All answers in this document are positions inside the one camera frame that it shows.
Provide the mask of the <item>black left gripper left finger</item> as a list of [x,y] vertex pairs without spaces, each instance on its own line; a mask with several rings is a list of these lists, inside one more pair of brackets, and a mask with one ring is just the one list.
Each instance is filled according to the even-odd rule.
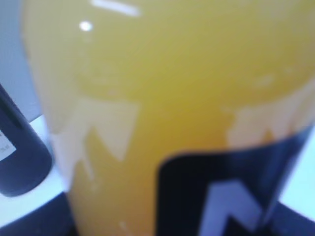
[[26,216],[0,228],[2,236],[77,236],[67,198],[59,194]]

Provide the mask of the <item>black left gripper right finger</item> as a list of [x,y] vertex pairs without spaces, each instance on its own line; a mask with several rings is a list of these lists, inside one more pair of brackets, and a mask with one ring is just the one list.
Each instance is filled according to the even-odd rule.
[[315,223],[277,202],[261,236],[315,236]]

